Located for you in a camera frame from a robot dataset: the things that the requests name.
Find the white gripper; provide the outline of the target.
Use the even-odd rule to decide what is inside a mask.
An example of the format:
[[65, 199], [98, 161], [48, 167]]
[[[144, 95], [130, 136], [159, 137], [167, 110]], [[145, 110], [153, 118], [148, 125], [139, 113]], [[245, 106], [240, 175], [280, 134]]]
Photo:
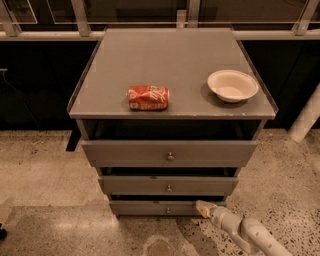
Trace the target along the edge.
[[203, 218], [211, 217], [212, 224], [228, 234], [237, 234], [242, 218], [225, 207], [217, 206], [212, 202], [196, 201], [196, 209]]

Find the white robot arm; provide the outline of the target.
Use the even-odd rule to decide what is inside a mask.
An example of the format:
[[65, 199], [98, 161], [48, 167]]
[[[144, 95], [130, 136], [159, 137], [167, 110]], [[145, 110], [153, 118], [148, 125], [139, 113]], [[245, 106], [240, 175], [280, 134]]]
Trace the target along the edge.
[[225, 231], [231, 240], [250, 255], [263, 252], [266, 256], [293, 256], [257, 219], [243, 218], [211, 202], [198, 200], [198, 212], [213, 226]]

